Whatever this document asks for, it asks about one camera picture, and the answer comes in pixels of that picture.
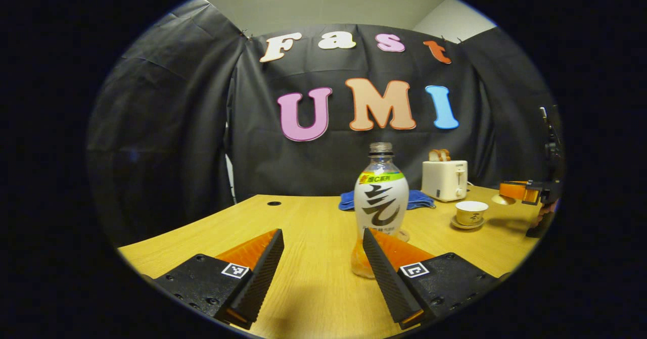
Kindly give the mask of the cream toaster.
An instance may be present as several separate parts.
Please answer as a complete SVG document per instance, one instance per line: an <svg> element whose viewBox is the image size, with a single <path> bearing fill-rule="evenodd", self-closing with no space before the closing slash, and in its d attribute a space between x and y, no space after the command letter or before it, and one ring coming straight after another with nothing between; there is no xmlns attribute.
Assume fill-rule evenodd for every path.
<svg viewBox="0 0 647 339"><path fill-rule="evenodd" d="M468 192L468 162L425 161L422 163L421 191L442 202L462 200Z"/></svg>

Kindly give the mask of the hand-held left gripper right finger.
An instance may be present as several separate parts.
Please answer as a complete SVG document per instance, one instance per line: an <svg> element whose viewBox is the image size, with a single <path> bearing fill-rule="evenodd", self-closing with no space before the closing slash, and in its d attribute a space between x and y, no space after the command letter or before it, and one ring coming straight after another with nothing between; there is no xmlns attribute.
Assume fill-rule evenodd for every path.
<svg viewBox="0 0 647 339"><path fill-rule="evenodd" d="M440 321L501 282L456 253L434 256L373 228L363 231L362 247L401 329Z"/></svg>

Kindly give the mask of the blue towel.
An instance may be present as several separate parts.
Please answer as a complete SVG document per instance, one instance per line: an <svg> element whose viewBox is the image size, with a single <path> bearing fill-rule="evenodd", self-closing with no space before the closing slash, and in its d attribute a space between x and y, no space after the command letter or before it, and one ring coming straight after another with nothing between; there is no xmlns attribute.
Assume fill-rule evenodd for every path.
<svg viewBox="0 0 647 339"><path fill-rule="evenodd" d="M354 210L354 192L345 192L341 194L341 201L338 208L342 211ZM419 190L409 190L409 198L407 202L407 210L414 210L418 208L431 208L435 209L434 200Z"/></svg>

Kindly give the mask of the black backdrop cloth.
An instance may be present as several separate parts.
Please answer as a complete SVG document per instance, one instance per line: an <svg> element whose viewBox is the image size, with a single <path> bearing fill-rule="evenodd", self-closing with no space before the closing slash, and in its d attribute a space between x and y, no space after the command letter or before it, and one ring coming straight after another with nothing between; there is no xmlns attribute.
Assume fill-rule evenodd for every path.
<svg viewBox="0 0 647 339"><path fill-rule="evenodd" d="M539 181L557 106L499 27L460 43L373 24L247 37L207 0L162 17L116 62L88 123L100 219L116 246L253 196L339 196L390 142L411 189L434 149L468 181Z"/></svg>

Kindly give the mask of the white label water bottle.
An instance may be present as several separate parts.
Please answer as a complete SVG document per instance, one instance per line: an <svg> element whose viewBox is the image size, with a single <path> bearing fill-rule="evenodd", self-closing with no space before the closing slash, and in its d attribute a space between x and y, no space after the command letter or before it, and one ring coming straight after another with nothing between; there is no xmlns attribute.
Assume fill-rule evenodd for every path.
<svg viewBox="0 0 647 339"><path fill-rule="evenodd" d="M395 235L407 210L409 187L404 174L393 162L390 142L371 143L368 157L369 164L358 176L353 190L357 234L350 265L354 275L374 279L363 249L364 231L372 228Z"/></svg>

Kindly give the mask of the cream saucer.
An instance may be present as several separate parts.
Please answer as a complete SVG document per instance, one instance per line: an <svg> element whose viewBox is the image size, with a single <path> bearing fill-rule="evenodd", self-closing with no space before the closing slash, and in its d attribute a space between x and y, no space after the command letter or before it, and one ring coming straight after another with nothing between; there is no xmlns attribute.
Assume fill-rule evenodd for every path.
<svg viewBox="0 0 647 339"><path fill-rule="evenodd" d="M453 227L457 228L457 229L477 229L477 228L483 226L483 224L485 224L486 221L487 220L485 218L482 218L478 222L476 222L475 224L465 225L465 224L461 224L458 221L457 216L452 216L451 219L450 219L451 225Z"/></svg>

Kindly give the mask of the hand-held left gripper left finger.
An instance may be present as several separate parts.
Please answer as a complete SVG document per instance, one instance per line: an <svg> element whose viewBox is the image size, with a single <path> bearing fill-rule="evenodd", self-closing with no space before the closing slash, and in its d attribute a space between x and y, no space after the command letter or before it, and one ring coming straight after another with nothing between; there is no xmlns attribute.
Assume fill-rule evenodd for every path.
<svg viewBox="0 0 647 339"><path fill-rule="evenodd" d="M282 229L273 229L215 257L196 254L153 284L206 316L250 329L284 247Z"/></svg>

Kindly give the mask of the cream teacup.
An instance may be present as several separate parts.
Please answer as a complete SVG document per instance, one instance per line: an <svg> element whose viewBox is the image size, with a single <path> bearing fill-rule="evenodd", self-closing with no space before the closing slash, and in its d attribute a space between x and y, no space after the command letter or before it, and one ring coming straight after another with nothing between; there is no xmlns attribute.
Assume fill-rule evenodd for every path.
<svg viewBox="0 0 647 339"><path fill-rule="evenodd" d="M476 226L485 220L489 205L479 201L461 201L455 205L456 222L462 226Z"/></svg>

